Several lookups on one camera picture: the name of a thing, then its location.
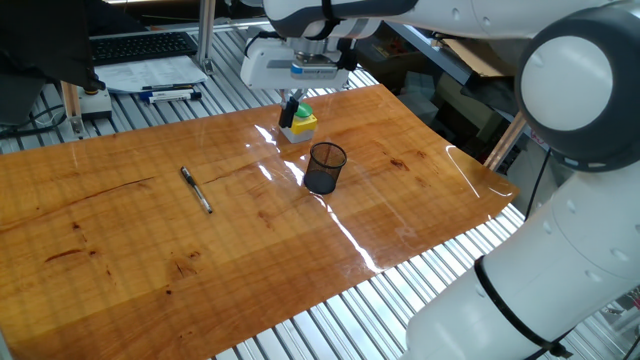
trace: black keyboard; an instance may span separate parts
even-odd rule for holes
[[[184,32],[91,39],[93,65],[194,55],[198,45]]]

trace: wooden tabletop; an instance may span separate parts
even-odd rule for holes
[[[349,157],[302,184],[271,106],[0,156],[18,359],[205,359],[497,215],[517,189],[384,87],[309,99]],[[186,166],[209,215],[180,174]]]

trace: robotic arm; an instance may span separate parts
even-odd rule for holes
[[[530,38],[564,16],[608,2],[264,0],[276,34],[252,41],[242,79],[252,89],[341,88],[353,69],[340,60],[382,20],[470,38]]]
[[[473,38],[532,38],[516,76],[518,105],[552,155],[578,172],[414,316],[403,360],[534,359],[541,349],[570,357],[557,339],[640,284],[640,3],[264,0],[264,7],[279,38],[249,47],[242,77],[254,88],[340,87],[352,39],[371,35],[381,20]]]

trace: desk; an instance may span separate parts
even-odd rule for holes
[[[0,157],[0,326],[16,354],[211,356],[485,222],[517,191],[382,87],[310,103],[314,141],[350,158],[324,198],[300,186],[309,144],[278,136],[277,107]]]
[[[202,99],[145,106],[137,95],[111,94],[112,119],[85,121],[88,136],[112,135],[114,133],[280,103],[282,99],[277,90],[252,91],[247,89],[240,78],[244,48],[248,39],[247,29],[253,26],[265,30],[273,30],[269,27],[269,22],[264,19],[216,25],[213,30],[212,53],[215,75],[208,77],[204,83],[196,85],[198,92],[202,93]],[[186,31],[194,41],[198,41],[197,26],[176,26],[170,27],[169,30]],[[375,84],[377,84],[375,79],[364,70],[358,69],[349,75],[349,88],[360,88]],[[307,97],[331,94],[342,90],[345,89],[314,89],[309,90]],[[37,114],[56,105],[62,105],[61,93],[54,85],[48,84],[45,85],[40,98],[36,100],[32,112]],[[48,116],[41,120],[47,122]],[[40,124],[34,124],[34,126],[42,127]],[[0,140],[0,154],[77,140],[78,138],[73,134],[71,127],[65,122],[58,129],[41,135],[2,139]]]

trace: marker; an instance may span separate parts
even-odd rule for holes
[[[148,100],[152,97],[169,97],[169,96],[177,96],[184,94],[193,94],[195,93],[195,89],[184,89],[184,90],[164,90],[164,91],[146,91],[140,93],[140,100]]]
[[[143,99],[143,101],[146,101],[149,104],[155,104],[157,102],[161,102],[161,101],[176,101],[176,100],[199,100],[202,99],[202,93],[192,93],[192,94],[182,94],[182,95],[175,95],[175,96],[158,96],[158,97],[150,97],[146,100]]]
[[[200,199],[202,205],[204,205],[205,210],[207,210],[209,214],[213,214],[211,206],[207,202],[207,199],[204,198],[204,195],[202,195],[202,192],[200,192],[200,189],[198,188],[198,185],[196,185],[196,181],[193,180],[193,177],[191,177],[189,170],[187,170],[187,168],[183,166],[180,169],[180,172],[182,173],[182,176],[184,176],[184,179],[187,180],[189,185],[191,185],[191,187],[193,187],[193,189],[196,191],[196,195],[198,195],[198,198]]]
[[[153,85],[143,86],[143,91],[148,90],[167,90],[167,89],[190,89],[193,88],[193,84],[169,84],[169,85]]]

